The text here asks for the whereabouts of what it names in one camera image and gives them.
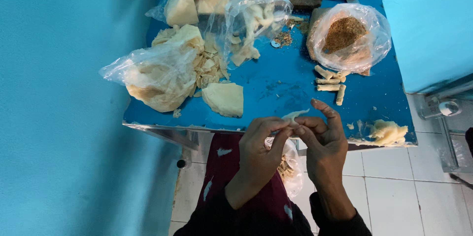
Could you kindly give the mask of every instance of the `maroon pants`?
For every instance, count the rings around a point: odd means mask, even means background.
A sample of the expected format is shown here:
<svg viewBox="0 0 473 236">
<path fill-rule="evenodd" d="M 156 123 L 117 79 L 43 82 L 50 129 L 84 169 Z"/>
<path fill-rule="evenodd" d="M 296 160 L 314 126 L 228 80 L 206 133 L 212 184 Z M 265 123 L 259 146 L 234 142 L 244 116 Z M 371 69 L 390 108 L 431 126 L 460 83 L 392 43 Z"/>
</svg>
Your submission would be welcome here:
<svg viewBox="0 0 473 236">
<path fill-rule="evenodd" d="M 232 134 L 214 135 L 197 209 L 224 189 L 239 170 L 240 149 L 238 143 L 241 137 L 241 135 Z M 281 222 L 292 223 L 291 203 L 277 171 L 263 189 L 239 209 L 238 219 L 252 218 L 251 215 L 256 215 L 256 213 L 258 215 L 268 214 Z"/>
</svg>

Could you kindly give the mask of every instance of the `hand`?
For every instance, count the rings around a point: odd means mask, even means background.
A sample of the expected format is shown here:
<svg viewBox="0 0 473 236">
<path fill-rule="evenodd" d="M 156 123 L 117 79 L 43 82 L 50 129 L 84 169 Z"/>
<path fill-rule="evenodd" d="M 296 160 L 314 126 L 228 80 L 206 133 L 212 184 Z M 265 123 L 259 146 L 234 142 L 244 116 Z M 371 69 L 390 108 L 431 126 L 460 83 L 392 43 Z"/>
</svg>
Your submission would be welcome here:
<svg viewBox="0 0 473 236">
<path fill-rule="evenodd" d="M 225 195 L 233 209 L 239 209 L 253 198 L 273 177 L 281 163 L 282 149 L 292 129 L 288 120 L 278 117 L 254 119 L 240 140 L 240 169 L 225 187 Z M 264 147 L 264 140 L 273 131 L 280 130 L 274 137 L 270 150 Z"/>
<path fill-rule="evenodd" d="M 349 220 L 356 214 L 342 184 L 342 170 L 348 151 L 340 115 L 322 101 L 310 104 L 327 117 L 298 117 L 295 134 L 307 145 L 307 172 L 316 186 L 328 218 Z"/>
</svg>

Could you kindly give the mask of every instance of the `clear plastic bag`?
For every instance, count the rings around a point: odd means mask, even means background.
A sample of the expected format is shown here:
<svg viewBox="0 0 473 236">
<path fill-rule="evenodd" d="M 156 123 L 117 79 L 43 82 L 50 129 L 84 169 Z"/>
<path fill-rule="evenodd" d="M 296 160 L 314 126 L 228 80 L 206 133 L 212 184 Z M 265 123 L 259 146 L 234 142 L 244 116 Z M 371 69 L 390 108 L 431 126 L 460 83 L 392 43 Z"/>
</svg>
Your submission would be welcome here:
<svg viewBox="0 0 473 236">
<path fill-rule="evenodd" d="M 281 32 L 291 13 L 289 0 L 230 0 L 225 6 L 225 24 L 213 24 L 220 31 L 223 57 L 232 62 L 229 68 L 259 58 L 258 49 Z"/>
<path fill-rule="evenodd" d="M 352 45 L 326 54 L 323 50 L 331 24 L 342 18 L 356 18 L 368 32 Z M 307 47 L 313 50 L 315 60 L 323 66 L 335 71 L 361 73 L 380 62 L 391 49 L 391 28 L 379 11 L 361 4 L 337 4 L 326 12 L 316 29 L 311 31 Z"/>
<path fill-rule="evenodd" d="M 289 0 L 161 0 L 145 15 L 170 26 L 197 23 L 202 36 L 215 35 L 219 53 L 234 69 L 259 58 L 257 47 L 274 39 L 291 13 Z"/>
<path fill-rule="evenodd" d="M 195 88 L 192 61 L 197 52 L 184 41 L 168 41 L 134 50 L 99 74 L 125 85 L 130 95 L 159 112 L 174 111 Z"/>
<path fill-rule="evenodd" d="M 271 149 L 273 140 L 273 137 L 268 137 L 264 140 L 264 145 L 267 149 Z M 287 139 L 282 153 L 285 156 L 287 165 L 294 170 L 292 173 L 292 178 L 286 177 L 283 181 L 287 196 L 289 198 L 294 198 L 304 187 L 304 175 L 302 175 L 302 170 L 299 167 L 300 162 L 296 145 L 291 140 Z"/>
</svg>

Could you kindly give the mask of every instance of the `rolled pastry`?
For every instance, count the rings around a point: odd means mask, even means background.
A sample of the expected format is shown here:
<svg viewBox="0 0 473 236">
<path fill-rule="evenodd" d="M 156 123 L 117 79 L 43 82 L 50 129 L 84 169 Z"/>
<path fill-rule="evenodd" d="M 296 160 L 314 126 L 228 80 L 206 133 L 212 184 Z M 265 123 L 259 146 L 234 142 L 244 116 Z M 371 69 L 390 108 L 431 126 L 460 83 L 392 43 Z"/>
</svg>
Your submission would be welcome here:
<svg viewBox="0 0 473 236">
<path fill-rule="evenodd" d="M 343 103 L 343 96 L 345 95 L 346 88 L 347 86 L 345 84 L 340 85 L 340 89 L 337 93 L 337 100 L 335 101 L 337 103 L 337 106 L 341 106 L 341 104 Z"/>
<path fill-rule="evenodd" d="M 338 91 L 339 89 L 340 84 L 317 84 L 317 91 Z"/>
<path fill-rule="evenodd" d="M 319 65 L 316 65 L 314 69 L 316 70 L 316 72 L 318 72 L 320 75 L 322 75 L 322 77 L 326 78 L 327 80 L 333 77 L 334 75 L 333 72 L 324 70 Z"/>
<path fill-rule="evenodd" d="M 319 83 L 319 84 L 338 84 L 339 82 L 340 82 L 339 79 L 326 80 L 326 79 L 316 78 L 316 83 Z"/>
<path fill-rule="evenodd" d="M 337 72 L 334 74 L 334 78 L 337 78 L 340 80 L 340 82 L 345 82 L 346 81 L 346 76 L 349 75 L 349 71 L 342 71 L 342 72 Z"/>
</svg>

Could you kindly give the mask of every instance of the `person's left hand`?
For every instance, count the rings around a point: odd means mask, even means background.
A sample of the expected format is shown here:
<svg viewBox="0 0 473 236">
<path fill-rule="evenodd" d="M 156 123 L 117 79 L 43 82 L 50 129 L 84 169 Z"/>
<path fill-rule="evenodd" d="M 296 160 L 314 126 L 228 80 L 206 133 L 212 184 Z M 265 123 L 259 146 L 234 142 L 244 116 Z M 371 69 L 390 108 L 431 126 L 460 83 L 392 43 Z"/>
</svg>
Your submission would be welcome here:
<svg viewBox="0 0 473 236">
<path fill-rule="evenodd" d="M 240 169 L 225 187 L 225 195 L 233 209 L 239 209 L 253 198 L 273 177 L 281 163 L 282 149 L 292 129 L 290 121 L 278 117 L 254 119 L 240 140 Z M 264 140 L 273 131 L 272 147 L 267 150 Z"/>
</svg>

